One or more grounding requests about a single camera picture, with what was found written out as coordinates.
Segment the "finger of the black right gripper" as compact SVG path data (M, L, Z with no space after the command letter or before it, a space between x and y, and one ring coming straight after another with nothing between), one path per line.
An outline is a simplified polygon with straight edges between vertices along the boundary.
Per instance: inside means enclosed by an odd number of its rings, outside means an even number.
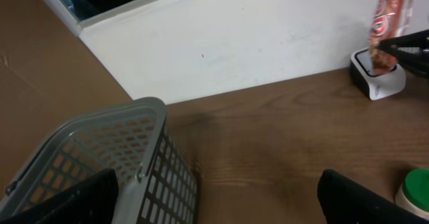
M405 36L382 40L379 43L380 50L388 50L390 48L428 48L428 32L424 30Z
M399 63L415 76L428 79L428 49L417 48L417 50L411 53L395 48L384 49L382 51L383 68L389 72L395 64Z

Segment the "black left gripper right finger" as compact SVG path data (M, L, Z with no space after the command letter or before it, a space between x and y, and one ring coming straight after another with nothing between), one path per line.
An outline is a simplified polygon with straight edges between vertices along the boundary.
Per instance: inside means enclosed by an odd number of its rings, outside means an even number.
M317 197L328 224L428 224L332 169L322 173Z

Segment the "red snack packet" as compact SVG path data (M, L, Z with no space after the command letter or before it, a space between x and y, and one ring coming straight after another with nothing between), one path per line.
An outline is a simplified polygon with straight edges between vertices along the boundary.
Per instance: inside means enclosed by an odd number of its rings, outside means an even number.
M387 74L396 66L397 60L381 51L379 44L405 34L412 5L413 0L378 0L369 37L369 55L376 75Z

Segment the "green lid jar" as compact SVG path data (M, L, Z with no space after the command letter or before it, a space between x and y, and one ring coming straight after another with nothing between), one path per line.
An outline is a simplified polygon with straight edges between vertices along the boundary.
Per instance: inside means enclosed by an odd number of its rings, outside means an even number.
M402 181L395 204L425 220L428 220L428 169L410 171Z

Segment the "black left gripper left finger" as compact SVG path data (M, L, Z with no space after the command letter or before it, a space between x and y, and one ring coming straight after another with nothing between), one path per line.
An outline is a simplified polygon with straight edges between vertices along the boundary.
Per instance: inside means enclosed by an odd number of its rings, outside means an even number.
M111 224L118 195L115 171L106 168L1 224Z

